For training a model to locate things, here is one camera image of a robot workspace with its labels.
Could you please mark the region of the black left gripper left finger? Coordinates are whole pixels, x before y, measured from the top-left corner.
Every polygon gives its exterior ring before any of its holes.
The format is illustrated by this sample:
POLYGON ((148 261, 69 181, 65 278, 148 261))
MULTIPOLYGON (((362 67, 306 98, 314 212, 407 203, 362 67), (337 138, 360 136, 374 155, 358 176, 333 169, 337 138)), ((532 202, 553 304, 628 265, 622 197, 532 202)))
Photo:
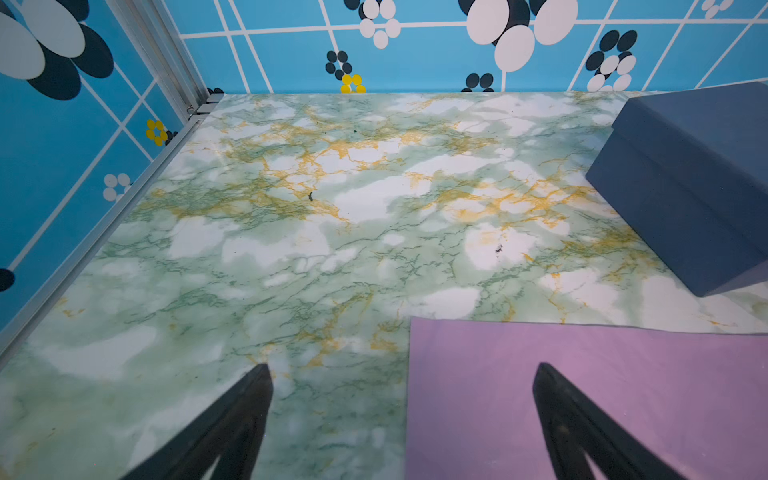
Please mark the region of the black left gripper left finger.
POLYGON ((271 372, 258 364, 127 479, 249 479, 265 435, 271 372))

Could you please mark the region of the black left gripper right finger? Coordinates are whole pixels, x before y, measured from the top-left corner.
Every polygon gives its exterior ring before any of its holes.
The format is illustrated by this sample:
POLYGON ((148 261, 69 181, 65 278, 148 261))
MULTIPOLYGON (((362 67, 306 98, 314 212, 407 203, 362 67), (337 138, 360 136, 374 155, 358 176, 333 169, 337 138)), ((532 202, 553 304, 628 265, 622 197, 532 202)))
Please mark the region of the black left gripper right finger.
POLYGON ((549 363, 540 363, 533 397, 558 479, 680 479, 662 461, 549 363))

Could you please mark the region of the dark blue gift box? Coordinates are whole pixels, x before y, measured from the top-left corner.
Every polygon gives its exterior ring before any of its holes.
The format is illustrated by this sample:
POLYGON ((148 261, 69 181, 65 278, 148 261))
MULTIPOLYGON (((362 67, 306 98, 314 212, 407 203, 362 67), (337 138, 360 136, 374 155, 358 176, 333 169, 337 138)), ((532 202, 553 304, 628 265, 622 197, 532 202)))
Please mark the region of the dark blue gift box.
POLYGON ((694 295, 766 281, 766 84, 629 99, 586 178, 694 295))

